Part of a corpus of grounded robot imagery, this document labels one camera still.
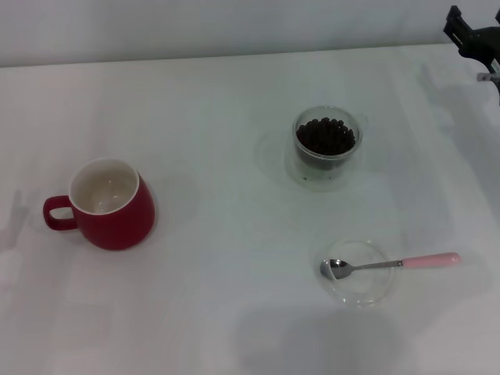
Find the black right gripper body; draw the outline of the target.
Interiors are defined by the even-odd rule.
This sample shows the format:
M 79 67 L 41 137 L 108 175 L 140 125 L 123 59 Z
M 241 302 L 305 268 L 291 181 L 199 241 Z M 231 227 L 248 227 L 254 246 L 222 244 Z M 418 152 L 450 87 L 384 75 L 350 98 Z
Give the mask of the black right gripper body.
M 499 26 L 485 27 L 472 31 L 470 39 L 471 59 L 493 69 L 499 63 Z

